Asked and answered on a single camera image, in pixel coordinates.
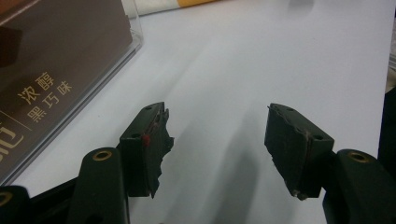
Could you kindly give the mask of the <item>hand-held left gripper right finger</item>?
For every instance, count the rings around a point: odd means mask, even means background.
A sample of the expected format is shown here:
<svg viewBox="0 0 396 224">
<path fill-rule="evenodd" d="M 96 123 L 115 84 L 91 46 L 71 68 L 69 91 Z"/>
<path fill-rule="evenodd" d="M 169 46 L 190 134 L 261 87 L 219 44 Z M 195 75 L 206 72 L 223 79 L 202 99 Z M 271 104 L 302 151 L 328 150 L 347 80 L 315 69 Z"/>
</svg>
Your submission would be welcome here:
<svg viewBox="0 0 396 224">
<path fill-rule="evenodd" d="M 317 198 L 334 140 L 297 110 L 268 106 L 264 145 L 291 196 Z"/>
</svg>

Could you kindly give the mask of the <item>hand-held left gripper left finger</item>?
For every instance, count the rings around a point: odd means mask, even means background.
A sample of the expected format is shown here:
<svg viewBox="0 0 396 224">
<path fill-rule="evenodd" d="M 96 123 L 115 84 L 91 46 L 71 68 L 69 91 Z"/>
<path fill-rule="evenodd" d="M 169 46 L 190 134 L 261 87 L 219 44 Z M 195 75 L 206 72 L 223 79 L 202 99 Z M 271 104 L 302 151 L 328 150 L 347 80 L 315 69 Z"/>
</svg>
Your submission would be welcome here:
<svg viewBox="0 0 396 224">
<path fill-rule="evenodd" d="M 129 197 L 154 197 L 164 156 L 174 145 L 166 129 L 169 110 L 164 102 L 147 105 L 120 136 L 119 150 Z"/>
</svg>

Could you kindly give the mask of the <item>white table mat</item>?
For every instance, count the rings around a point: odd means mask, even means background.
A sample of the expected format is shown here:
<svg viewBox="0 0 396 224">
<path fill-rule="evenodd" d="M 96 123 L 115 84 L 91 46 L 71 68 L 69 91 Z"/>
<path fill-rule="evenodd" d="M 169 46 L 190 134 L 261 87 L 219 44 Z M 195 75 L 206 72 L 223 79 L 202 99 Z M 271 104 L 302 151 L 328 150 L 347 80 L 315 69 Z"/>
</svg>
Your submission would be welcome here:
<svg viewBox="0 0 396 224">
<path fill-rule="evenodd" d="M 141 18 L 141 50 L 19 176 L 38 194 L 115 146 L 145 105 L 172 151 L 133 224 L 326 224 L 290 195 L 264 146 L 268 107 L 297 109 L 336 149 L 375 154 L 396 0 L 220 0 Z"/>
</svg>

